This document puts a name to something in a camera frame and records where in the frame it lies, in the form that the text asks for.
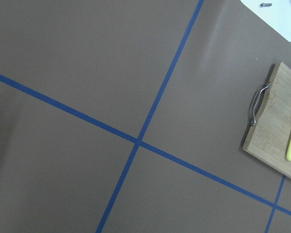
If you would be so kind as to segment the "bamboo cutting board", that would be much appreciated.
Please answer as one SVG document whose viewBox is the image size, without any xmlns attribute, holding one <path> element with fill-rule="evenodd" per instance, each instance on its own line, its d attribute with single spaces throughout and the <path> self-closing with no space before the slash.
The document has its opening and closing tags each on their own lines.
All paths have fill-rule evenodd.
<svg viewBox="0 0 291 233">
<path fill-rule="evenodd" d="M 251 109 L 251 126 L 243 150 L 291 179 L 287 150 L 291 138 L 291 69 L 274 66 Z"/>
</svg>

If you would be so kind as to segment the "small metal bolt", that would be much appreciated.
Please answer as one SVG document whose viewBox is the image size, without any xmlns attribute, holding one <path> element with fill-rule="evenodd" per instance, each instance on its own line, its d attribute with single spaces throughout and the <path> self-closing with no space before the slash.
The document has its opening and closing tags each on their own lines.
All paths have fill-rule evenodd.
<svg viewBox="0 0 291 233">
<path fill-rule="evenodd" d="M 271 7 L 272 4 L 271 4 L 271 3 L 261 3 L 259 6 L 260 6 L 261 8 L 262 8 L 262 7 Z"/>
</svg>

